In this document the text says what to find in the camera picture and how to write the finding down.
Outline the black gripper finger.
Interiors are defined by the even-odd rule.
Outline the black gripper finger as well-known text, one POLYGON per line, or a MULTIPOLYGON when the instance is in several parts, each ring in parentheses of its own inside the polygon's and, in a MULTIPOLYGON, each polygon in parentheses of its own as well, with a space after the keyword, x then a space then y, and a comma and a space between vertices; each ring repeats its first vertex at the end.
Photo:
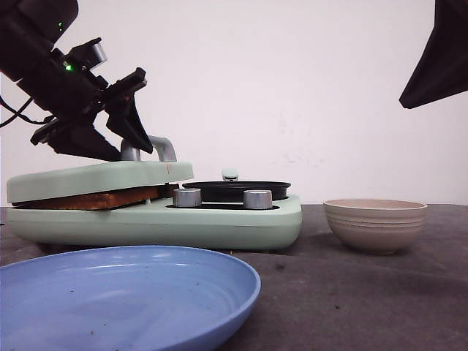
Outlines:
POLYGON ((434 2, 434 27, 399 102, 420 107, 467 91, 467 2, 434 2))

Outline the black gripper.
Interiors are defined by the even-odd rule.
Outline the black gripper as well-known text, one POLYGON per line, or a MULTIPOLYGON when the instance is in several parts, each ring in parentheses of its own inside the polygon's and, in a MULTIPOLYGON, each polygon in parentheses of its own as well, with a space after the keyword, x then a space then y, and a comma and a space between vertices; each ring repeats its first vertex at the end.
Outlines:
POLYGON ((81 156, 114 162, 120 152, 98 131, 93 123, 104 110, 106 127, 134 148, 153 152, 135 103, 135 93, 146 86, 146 71, 140 67, 126 77, 109 84, 102 76, 80 67, 69 54, 54 49, 18 86, 43 110, 63 121, 53 123, 53 150, 57 154, 81 156))

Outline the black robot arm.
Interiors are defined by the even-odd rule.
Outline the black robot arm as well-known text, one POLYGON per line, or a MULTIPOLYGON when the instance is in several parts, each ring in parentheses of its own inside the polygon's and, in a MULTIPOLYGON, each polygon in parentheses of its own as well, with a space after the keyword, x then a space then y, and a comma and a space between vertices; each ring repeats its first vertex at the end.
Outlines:
POLYGON ((101 39, 62 53, 55 44, 78 16, 76 1, 2 1, 1 73, 50 112, 31 143, 48 144, 57 154, 118 161, 120 151, 95 130, 97 114, 108 114, 107 128, 147 153, 153 146, 140 122, 135 92, 146 85, 136 68, 109 84, 92 70, 106 60, 101 39))

